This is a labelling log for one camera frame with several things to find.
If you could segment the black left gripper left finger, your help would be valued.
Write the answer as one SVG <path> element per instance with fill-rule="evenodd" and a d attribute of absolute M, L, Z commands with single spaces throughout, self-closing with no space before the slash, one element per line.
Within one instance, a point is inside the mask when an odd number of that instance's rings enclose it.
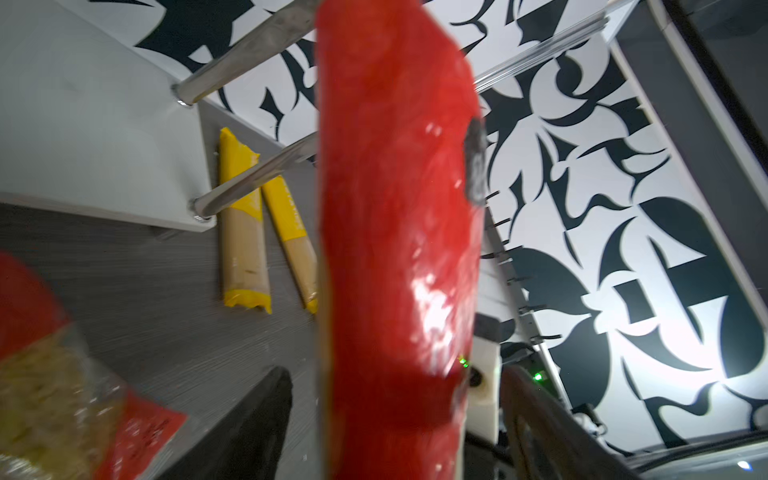
<path fill-rule="evenodd" d="M 289 371 L 272 368 L 162 479 L 273 479 L 293 405 Z"/>

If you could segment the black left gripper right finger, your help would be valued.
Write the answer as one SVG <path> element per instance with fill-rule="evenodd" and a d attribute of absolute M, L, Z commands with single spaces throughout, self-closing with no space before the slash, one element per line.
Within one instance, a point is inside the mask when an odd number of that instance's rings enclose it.
<path fill-rule="evenodd" d="M 634 479 L 527 371 L 505 367 L 500 406 L 519 479 Z"/>

